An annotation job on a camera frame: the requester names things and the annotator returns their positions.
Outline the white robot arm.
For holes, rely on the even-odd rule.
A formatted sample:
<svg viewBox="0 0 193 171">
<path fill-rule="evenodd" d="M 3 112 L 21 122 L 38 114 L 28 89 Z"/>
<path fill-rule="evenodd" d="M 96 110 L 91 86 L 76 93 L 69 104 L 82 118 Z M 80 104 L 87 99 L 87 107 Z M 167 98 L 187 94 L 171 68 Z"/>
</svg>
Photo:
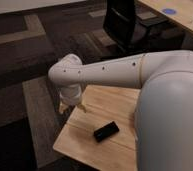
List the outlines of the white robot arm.
<svg viewBox="0 0 193 171">
<path fill-rule="evenodd" d="M 68 54 L 48 76 L 66 105 L 79 104 L 83 84 L 138 89 L 138 171 L 193 171 L 193 51 L 141 53 L 92 64 Z"/>
</svg>

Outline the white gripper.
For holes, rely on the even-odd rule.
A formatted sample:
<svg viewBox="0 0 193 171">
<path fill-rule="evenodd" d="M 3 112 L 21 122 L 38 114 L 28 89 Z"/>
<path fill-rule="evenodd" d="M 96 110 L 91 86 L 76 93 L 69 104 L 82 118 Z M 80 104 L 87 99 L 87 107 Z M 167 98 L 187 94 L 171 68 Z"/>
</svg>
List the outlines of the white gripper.
<svg viewBox="0 0 193 171">
<path fill-rule="evenodd" d="M 75 106 L 82 101 L 82 89 L 79 84 L 74 84 L 70 86 L 64 86 L 60 88 L 60 105 L 59 113 L 63 114 L 68 108 L 68 105 Z M 79 104 L 78 108 L 87 112 L 86 107 L 83 104 Z"/>
</svg>

